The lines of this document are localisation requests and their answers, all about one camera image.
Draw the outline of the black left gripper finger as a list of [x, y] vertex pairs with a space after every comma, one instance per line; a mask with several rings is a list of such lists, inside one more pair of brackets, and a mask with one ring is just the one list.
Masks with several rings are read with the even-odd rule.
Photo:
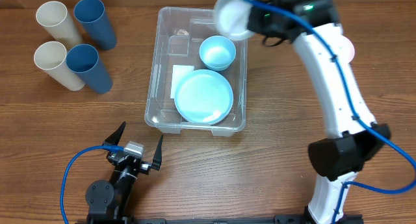
[[161, 135], [159, 142], [157, 144], [157, 148], [155, 150], [155, 154], [153, 156], [153, 161], [151, 168], [154, 170], [160, 170], [162, 164], [162, 144], [163, 144], [163, 135]]
[[105, 139], [103, 145], [118, 145], [124, 132], [126, 122], [124, 121], [109, 137]]

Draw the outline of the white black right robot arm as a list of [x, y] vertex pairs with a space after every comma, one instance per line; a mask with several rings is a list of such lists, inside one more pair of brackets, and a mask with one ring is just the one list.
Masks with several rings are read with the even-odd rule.
[[322, 108], [327, 137], [308, 147], [317, 179], [302, 221], [361, 223], [361, 216], [344, 215], [348, 187], [391, 131], [376, 122], [343, 56], [343, 28], [333, 0], [248, 1], [248, 30], [292, 43]]

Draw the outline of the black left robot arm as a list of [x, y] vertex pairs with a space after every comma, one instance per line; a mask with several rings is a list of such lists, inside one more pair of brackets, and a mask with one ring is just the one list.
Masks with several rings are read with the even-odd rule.
[[118, 145], [125, 126], [123, 122], [103, 142], [108, 151], [107, 160], [114, 169], [109, 180], [97, 180], [87, 188], [87, 223], [135, 223], [134, 217], [126, 211], [133, 185], [139, 174], [147, 175], [151, 170], [160, 170], [163, 137], [159, 139], [153, 161], [146, 162], [142, 159], [144, 145], [133, 141], [124, 147]]

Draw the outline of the pink plastic bowl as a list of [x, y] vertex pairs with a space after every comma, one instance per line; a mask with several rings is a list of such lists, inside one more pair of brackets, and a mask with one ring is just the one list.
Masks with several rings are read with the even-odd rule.
[[343, 39], [343, 58], [348, 62], [354, 59], [355, 56], [355, 48], [353, 43], [345, 36], [342, 37]]

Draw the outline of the dark blue cup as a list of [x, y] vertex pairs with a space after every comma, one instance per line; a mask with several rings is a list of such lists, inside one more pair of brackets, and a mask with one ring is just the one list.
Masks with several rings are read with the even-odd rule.
[[117, 38], [102, 0], [80, 0], [74, 8], [76, 20], [102, 50], [116, 47]]
[[96, 93], [103, 94], [111, 90], [113, 81], [94, 46], [79, 44], [71, 48], [66, 56], [66, 64]]

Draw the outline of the light blue plastic plate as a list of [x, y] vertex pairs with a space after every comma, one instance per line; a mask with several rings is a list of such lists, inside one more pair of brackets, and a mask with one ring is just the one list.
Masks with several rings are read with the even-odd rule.
[[209, 69], [198, 69], [185, 75], [174, 94], [177, 111], [191, 123], [219, 123], [230, 113], [233, 101], [229, 81]]

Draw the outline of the light blue plastic bowl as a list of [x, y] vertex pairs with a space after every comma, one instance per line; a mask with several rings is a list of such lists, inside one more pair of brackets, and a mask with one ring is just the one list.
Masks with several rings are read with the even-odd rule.
[[237, 55], [235, 44], [224, 36], [211, 36], [200, 45], [199, 56], [208, 69], [223, 71]]

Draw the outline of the grey plastic bowl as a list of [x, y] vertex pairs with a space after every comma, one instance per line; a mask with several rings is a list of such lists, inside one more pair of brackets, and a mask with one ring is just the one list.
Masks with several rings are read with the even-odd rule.
[[244, 0], [217, 0], [214, 6], [214, 25], [218, 33], [233, 41], [247, 40], [254, 35], [248, 30], [252, 4]]

